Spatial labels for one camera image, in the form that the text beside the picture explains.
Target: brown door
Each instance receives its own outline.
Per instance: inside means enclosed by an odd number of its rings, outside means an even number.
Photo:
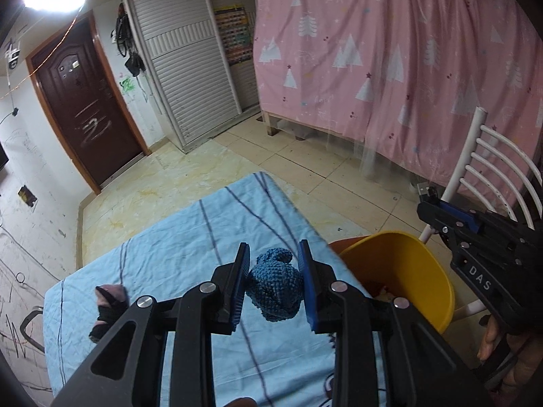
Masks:
[[[61,39],[32,57],[34,68]],[[108,85],[88,19],[72,28],[36,76],[62,135],[98,185],[142,152]]]

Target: black bag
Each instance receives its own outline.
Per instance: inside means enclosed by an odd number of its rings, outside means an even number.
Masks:
[[[130,29],[130,20],[124,10],[123,3],[119,4],[117,24],[115,25],[115,38],[119,53],[122,56],[131,55],[133,47],[132,31]]]
[[[138,55],[137,52],[132,52],[130,54],[130,58],[124,63],[124,65],[127,67],[127,69],[132,73],[133,77],[137,77],[139,75],[139,72],[145,72],[145,63],[143,62],[143,59],[141,59],[141,56]]]

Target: string light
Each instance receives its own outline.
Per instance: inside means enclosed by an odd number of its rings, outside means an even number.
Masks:
[[[60,45],[64,42],[64,40],[66,39],[66,37],[68,36],[68,34],[70,33],[70,31],[72,30],[72,27],[74,26],[75,22],[77,21],[77,18],[79,16],[79,14],[81,13],[81,11],[83,10],[83,6],[81,6],[79,8],[79,10],[77,11],[77,14],[75,14],[75,17],[72,21],[72,24],[70,24],[68,30],[66,31],[66,33],[64,34],[64,36],[62,37],[62,39],[60,40],[59,44],[57,44],[55,46],[55,48],[51,51],[51,53],[49,55],[47,55],[47,58],[45,58],[43,60],[43,62],[34,69],[34,71],[29,74],[28,76],[26,76],[19,84],[17,84],[13,89],[11,89],[9,92],[7,92],[4,96],[0,97],[0,101],[2,101],[4,98],[6,98],[7,96],[9,96],[9,94],[11,92],[14,92],[15,90],[17,90],[23,83],[24,81],[28,80],[28,78],[32,77],[32,75],[34,75],[38,70],[40,70],[40,67],[42,67],[49,58],[51,58],[51,56],[53,55],[53,53],[55,53],[56,49],[58,49],[60,47]]]

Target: yellow bucket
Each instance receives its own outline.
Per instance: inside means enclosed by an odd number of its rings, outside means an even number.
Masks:
[[[364,237],[339,254],[372,296],[382,285],[405,297],[439,333],[452,320],[454,291],[442,266],[419,239],[401,231]]]

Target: crocheted object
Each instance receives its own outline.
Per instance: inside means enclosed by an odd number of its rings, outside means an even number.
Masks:
[[[245,292],[268,321],[293,318],[303,299],[303,278],[290,265],[292,253],[272,248],[256,259],[249,272]]]

